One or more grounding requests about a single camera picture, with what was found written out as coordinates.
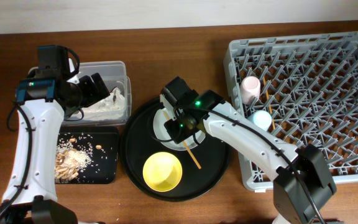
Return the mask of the light grey plate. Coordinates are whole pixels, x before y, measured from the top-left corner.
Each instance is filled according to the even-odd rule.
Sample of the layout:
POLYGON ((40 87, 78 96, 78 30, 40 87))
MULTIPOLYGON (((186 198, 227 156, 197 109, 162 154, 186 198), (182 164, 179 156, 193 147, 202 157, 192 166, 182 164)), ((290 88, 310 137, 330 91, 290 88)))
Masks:
MULTIPOLYGON (((167 130, 164 127, 164 124, 166 121, 168 121, 168 118, 172 118, 172 116, 170 116, 166 108, 158 109, 155 112, 152 124, 153 124, 154 134, 157 139, 168 140, 172 138, 169 136, 167 130)), ((198 131, 197 133, 195 133, 195 138, 198 143, 202 143, 206 139, 206 135, 204 132, 198 131)), ((194 142, 193 136, 190 136, 187 139, 185 139, 185 143, 189 147, 189 149, 193 149, 196 146, 198 146, 198 144, 194 142)), ((186 150, 183 143, 176 144, 174 141, 170 141, 170 142, 162 142, 162 144, 165 147, 174 151, 186 150)))

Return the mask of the white napkin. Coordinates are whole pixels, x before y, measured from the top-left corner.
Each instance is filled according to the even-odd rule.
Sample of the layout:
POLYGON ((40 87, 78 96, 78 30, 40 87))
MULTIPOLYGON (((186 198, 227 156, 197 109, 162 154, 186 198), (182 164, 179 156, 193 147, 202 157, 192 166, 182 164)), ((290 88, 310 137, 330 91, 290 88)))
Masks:
POLYGON ((115 87, 110 95, 95 103, 94 105, 83 108, 84 119, 90 121, 113 120, 124 116, 126 108, 126 98, 118 87, 115 87))

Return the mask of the yellow bowl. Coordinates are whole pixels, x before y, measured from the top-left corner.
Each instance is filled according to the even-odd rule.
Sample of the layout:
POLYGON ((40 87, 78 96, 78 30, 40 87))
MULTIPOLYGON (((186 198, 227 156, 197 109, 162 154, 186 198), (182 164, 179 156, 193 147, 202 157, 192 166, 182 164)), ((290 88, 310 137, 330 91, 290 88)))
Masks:
POLYGON ((142 169, 145 183, 157 192, 173 190, 180 183, 182 175, 181 162, 168 152, 152 154, 145 161, 142 169))

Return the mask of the food scraps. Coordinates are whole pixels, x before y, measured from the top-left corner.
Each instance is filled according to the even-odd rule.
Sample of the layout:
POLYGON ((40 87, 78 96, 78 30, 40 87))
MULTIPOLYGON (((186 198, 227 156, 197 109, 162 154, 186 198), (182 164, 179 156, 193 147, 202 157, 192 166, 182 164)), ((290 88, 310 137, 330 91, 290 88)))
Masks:
POLYGON ((108 151, 95 134, 60 133, 55 154, 55 183, 99 184, 106 177, 108 151))

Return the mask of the pink cup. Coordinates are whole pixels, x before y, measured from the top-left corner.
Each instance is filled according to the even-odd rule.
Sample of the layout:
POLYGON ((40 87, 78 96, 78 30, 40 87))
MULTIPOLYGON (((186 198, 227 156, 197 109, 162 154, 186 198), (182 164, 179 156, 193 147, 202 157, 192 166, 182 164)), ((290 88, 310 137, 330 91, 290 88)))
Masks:
POLYGON ((243 104, 251 104, 259 98, 260 80, 255 76, 245 77, 240 84, 240 94, 243 104))

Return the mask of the blue cup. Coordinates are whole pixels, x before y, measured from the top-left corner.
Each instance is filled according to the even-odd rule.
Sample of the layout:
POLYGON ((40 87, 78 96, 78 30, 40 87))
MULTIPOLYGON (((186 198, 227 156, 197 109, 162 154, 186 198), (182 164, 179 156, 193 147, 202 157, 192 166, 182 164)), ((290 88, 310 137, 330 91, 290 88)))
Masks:
POLYGON ((248 117, 248 120, 263 129, 264 131, 268 131, 270 126, 272 125, 272 117, 270 113, 264 110, 258 110, 252 113, 248 117))

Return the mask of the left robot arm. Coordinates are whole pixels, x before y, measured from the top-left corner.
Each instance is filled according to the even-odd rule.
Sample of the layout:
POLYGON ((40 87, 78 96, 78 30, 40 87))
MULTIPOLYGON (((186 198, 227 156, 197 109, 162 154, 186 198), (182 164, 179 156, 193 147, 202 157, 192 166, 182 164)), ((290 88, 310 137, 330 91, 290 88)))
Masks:
POLYGON ((0 223, 78 223, 76 214, 57 202, 55 156, 63 121, 109 96, 100 74, 72 82, 71 49, 44 45, 39 65, 19 82, 14 109, 19 115, 14 167, 0 205, 0 223))

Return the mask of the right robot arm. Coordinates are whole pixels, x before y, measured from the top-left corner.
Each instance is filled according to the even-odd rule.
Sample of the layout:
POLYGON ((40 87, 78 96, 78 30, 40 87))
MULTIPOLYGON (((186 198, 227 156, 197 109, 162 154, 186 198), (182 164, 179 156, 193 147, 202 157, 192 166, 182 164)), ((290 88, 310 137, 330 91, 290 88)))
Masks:
POLYGON ((173 113, 164 124, 170 140, 179 144, 198 131, 222 140, 256 164, 273 183, 275 223, 311 223, 324 219, 320 209, 336 193, 321 150, 303 149, 251 123, 219 94, 198 94, 180 77, 166 84, 161 102, 173 113))

